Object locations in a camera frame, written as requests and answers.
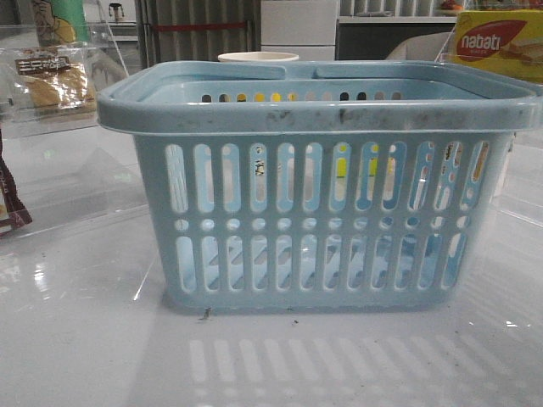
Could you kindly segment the white paper cup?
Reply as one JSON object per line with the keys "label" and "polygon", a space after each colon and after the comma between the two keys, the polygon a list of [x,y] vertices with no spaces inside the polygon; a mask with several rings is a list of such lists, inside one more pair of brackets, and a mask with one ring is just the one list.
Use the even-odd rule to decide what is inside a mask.
{"label": "white paper cup", "polygon": [[297,60],[299,60],[299,55],[295,53],[278,53],[267,51],[223,53],[218,56],[218,61],[222,63],[284,63],[294,62]]}

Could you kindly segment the white drawer cabinet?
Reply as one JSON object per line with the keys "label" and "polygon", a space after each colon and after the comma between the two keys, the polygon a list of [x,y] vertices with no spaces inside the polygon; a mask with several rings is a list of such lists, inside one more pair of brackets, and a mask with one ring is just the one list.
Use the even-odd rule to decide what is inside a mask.
{"label": "white drawer cabinet", "polygon": [[260,49],[304,61],[334,60],[339,9],[339,1],[262,1]]}

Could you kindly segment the yellow nabati wafer box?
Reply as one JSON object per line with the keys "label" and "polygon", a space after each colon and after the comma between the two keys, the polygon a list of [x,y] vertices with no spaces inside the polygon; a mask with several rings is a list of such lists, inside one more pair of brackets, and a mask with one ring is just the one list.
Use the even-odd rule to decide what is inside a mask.
{"label": "yellow nabati wafer box", "polygon": [[536,9],[460,13],[445,58],[523,81],[542,82],[542,12]]}

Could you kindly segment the light blue plastic basket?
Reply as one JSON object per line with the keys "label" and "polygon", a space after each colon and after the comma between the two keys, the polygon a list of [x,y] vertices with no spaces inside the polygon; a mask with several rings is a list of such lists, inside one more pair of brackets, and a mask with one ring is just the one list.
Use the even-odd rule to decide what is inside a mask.
{"label": "light blue plastic basket", "polygon": [[157,64],[102,90],[174,304],[427,308],[479,241],[542,89],[458,64]]}

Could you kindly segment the green yellow cartoon can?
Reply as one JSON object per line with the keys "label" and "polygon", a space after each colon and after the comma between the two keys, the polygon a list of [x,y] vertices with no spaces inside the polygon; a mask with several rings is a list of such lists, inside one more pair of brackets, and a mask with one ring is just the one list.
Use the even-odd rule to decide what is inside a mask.
{"label": "green yellow cartoon can", "polygon": [[32,0],[31,12],[40,46],[89,42],[83,1]]}

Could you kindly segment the clear acrylic display shelf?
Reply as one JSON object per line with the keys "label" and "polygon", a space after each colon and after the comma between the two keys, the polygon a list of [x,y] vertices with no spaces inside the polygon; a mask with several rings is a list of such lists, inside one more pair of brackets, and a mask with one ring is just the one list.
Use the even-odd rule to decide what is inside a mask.
{"label": "clear acrylic display shelf", "polygon": [[[84,43],[105,51],[127,78],[128,69],[110,28],[104,23],[91,23],[87,28],[90,38]],[[3,25],[1,50],[5,47],[41,46],[33,26]],[[143,201],[130,141],[115,138],[97,119],[85,128],[16,138],[9,137],[1,126],[1,156],[32,217],[29,225],[11,231],[3,240],[128,209]]]}

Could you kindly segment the clear acrylic stand right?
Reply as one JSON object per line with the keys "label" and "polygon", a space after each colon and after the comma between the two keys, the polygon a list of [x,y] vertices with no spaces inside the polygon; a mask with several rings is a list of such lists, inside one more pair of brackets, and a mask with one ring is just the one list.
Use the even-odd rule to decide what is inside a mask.
{"label": "clear acrylic stand right", "polygon": [[505,215],[542,227],[542,129],[515,134],[493,207]]}

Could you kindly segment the bread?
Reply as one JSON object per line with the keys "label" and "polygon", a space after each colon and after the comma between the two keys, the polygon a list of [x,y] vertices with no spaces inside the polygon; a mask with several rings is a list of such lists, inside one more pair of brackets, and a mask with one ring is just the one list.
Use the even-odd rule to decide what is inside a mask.
{"label": "bread", "polygon": [[126,77],[84,42],[1,50],[1,126],[11,138],[93,126],[97,95]]}

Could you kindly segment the brown snack packet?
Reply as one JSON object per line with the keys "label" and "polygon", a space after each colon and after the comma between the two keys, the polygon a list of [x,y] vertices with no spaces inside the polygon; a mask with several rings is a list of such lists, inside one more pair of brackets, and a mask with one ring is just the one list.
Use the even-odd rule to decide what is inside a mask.
{"label": "brown snack packet", "polygon": [[32,222],[19,198],[14,176],[1,156],[1,237]]}

